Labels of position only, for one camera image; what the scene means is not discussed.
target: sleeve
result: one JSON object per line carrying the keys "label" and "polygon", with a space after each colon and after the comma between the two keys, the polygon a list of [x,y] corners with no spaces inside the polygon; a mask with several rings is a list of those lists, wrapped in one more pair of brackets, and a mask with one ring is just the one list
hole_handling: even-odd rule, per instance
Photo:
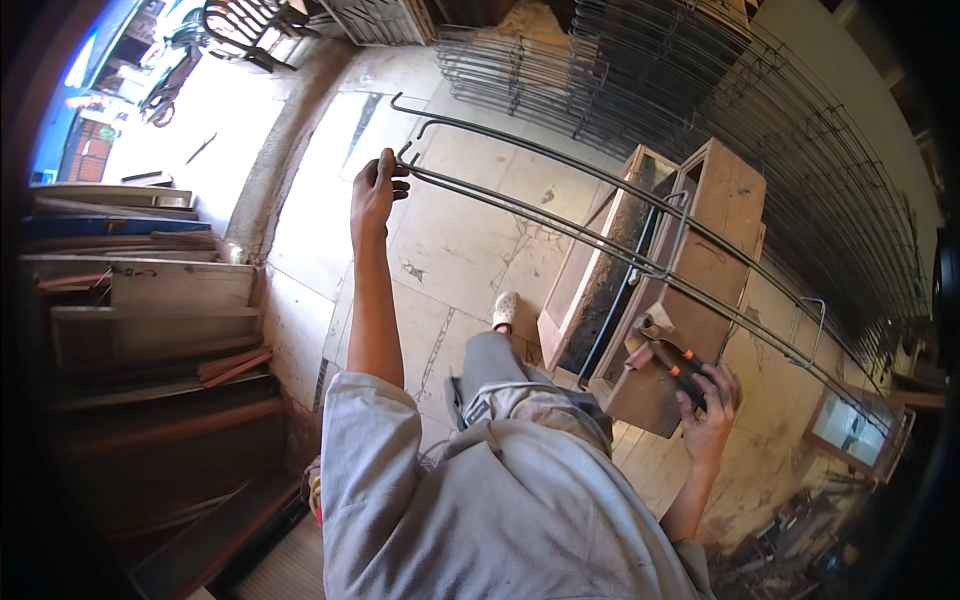
{"label": "sleeve", "polygon": [[406,392],[364,373],[333,378],[320,451],[324,584],[332,597],[362,577],[406,511],[420,436],[420,414]]}
{"label": "sleeve", "polygon": [[693,586],[702,598],[716,600],[710,589],[710,579],[707,572],[707,553],[704,547],[693,540],[680,540],[673,544],[686,575],[693,582]]}

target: hand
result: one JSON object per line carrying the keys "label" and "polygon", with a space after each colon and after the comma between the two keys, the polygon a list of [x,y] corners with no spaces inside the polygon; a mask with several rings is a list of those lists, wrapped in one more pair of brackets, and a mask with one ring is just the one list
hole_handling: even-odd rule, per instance
{"label": "hand", "polygon": [[371,239],[387,239],[387,219],[394,200],[407,197],[410,183],[393,178],[407,177],[410,171],[396,166],[394,151],[384,148],[380,159],[367,163],[353,180],[350,205],[350,237],[353,250]]}
{"label": "hand", "polygon": [[704,365],[704,372],[710,379],[700,374],[693,374],[690,379],[704,393],[707,418],[698,420],[694,416],[693,402],[685,392],[677,392],[677,401],[680,403],[684,445],[690,455],[691,473],[696,471],[715,478],[720,471],[720,456],[733,428],[733,417],[743,397],[743,389],[740,379],[723,361],[717,367]]}

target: white shoe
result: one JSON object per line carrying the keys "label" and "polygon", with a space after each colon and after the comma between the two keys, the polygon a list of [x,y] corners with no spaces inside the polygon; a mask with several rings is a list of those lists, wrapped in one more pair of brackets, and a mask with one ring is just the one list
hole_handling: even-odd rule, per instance
{"label": "white shoe", "polygon": [[520,300],[520,294],[517,292],[504,292],[497,297],[493,305],[493,328],[497,329],[501,325],[509,325],[510,331],[514,331],[514,317],[516,316],[516,303]]}

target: blue board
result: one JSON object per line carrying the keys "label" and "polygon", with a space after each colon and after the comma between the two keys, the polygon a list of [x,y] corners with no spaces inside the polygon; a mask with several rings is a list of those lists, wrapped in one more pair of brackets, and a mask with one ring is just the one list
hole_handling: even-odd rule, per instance
{"label": "blue board", "polygon": [[24,241],[90,235],[150,235],[154,231],[210,231],[210,223],[157,217],[103,215],[62,215],[23,219]]}

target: stack of rebar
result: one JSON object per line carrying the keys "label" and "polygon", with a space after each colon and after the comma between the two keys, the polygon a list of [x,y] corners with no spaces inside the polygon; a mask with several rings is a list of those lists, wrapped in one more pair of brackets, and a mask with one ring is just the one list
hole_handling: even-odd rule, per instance
{"label": "stack of rebar", "polygon": [[578,0],[566,47],[443,28],[436,48],[456,98],[614,156],[682,162],[719,138],[766,178],[764,255],[868,362],[926,318],[905,199],[829,91],[726,3]]}

